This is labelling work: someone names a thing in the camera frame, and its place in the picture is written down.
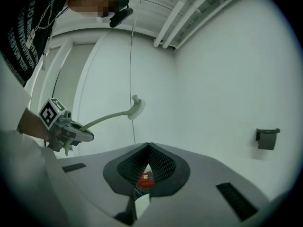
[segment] toilet paper holder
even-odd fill
[[[280,129],[275,130],[259,130],[257,129],[256,141],[258,149],[273,150],[276,144],[276,134],[280,133]]]

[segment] red object in toilet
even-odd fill
[[[152,172],[143,173],[137,183],[137,187],[147,188],[155,185]]]

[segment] ceiling pipe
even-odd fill
[[[175,5],[174,9],[171,11],[169,17],[165,21],[160,33],[158,34],[157,38],[153,42],[153,46],[158,47],[161,39],[165,35],[166,31],[168,30],[171,23],[174,21],[175,17],[178,15],[180,10],[183,8],[184,4],[187,0],[178,0],[177,4]]]
[[[217,7],[211,14],[209,14],[201,23],[199,23],[185,38],[180,42],[180,44],[176,47],[176,49],[179,49],[189,38],[196,32],[202,25],[204,25],[208,20],[210,20],[217,12],[219,12],[221,9],[223,9],[227,4],[232,2],[233,0],[226,0],[224,3],[222,3],[219,7]]]
[[[175,26],[167,40],[163,44],[163,48],[167,48],[170,42],[173,40],[173,38],[176,36],[176,34],[180,31],[182,26],[188,21],[190,16],[193,15],[193,13],[196,11],[197,8],[199,8],[206,0],[196,0],[193,3],[193,6],[190,7],[190,9],[185,13],[185,15],[182,17],[182,19],[178,22],[178,24]]]

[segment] person's arm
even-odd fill
[[[49,142],[49,132],[41,119],[26,109],[21,117],[19,128],[22,133],[43,139]]]

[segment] white wall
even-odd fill
[[[146,101],[134,120],[136,142],[177,143],[177,72],[172,50],[155,48],[152,39],[134,34],[131,65],[132,94]]]
[[[179,147],[214,157],[270,199],[302,160],[302,51],[271,0],[239,0],[177,53]],[[280,128],[273,151],[256,128]]]
[[[75,100],[79,98],[79,106],[74,104],[73,115],[79,123],[86,124],[130,108],[130,35],[125,31],[100,31],[100,40],[84,66],[76,91]],[[176,141],[174,63],[172,52],[154,48],[152,38],[134,34],[131,93],[143,98],[147,104],[142,115],[134,120],[136,143],[154,141],[174,144]],[[134,144],[132,122],[126,116],[107,120],[91,130],[95,139],[78,146],[80,155]]]

